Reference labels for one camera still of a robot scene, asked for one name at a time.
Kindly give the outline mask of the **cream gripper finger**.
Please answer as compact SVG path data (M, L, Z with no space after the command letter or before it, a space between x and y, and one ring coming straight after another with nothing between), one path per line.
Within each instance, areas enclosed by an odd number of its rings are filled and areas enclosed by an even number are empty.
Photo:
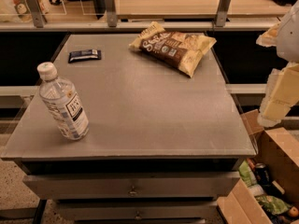
M266 32L259 35L256 44L262 47L275 47L277 45L279 23L270 27Z
M288 63L282 70L273 69L268 77L258 123L264 127L279 124L299 102L299 63Z

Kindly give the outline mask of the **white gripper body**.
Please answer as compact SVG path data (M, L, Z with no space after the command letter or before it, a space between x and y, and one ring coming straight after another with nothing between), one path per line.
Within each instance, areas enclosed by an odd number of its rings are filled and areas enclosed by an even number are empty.
M284 15L278 27L277 54L288 62L299 62L299 0Z

